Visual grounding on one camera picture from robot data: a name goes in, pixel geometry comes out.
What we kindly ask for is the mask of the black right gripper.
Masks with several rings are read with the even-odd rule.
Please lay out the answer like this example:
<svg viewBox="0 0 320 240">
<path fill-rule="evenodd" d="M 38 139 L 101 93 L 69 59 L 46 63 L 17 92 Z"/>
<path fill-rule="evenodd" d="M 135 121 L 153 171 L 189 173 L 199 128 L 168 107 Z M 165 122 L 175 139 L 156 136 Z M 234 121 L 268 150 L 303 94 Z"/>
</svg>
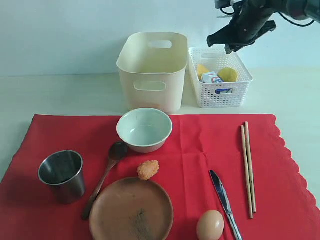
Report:
<svg viewBox="0 0 320 240">
<path fill-rule="evenodd" d="M 206 39 L 208 47 L 225 45 L 226 54 L 236 53 L 277 28 L 275 21 L 269 20 L 275 11 L 267 0 L 242 0 L 232 8 L 234 14 L 229 26 L 209 35 Z"/>
</svg>

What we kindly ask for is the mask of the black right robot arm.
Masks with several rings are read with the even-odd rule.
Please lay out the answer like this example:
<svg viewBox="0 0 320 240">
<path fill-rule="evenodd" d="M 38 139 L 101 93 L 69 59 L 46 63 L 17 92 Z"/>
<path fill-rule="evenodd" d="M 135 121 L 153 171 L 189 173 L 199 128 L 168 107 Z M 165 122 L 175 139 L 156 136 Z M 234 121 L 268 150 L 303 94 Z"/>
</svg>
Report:
<svg viewBox="0 0 320 240">
<path fill-rule="evenodd" d="M 297 21 L 320 21 L 318 0 L 216 0 L 215 8 L 233 8 L 229 24 L 206 39 L 209 47 L 224 45 L 225 52 L 237 52 L 276 29 L 270 17 L 278 13 Z"/>
</svg>

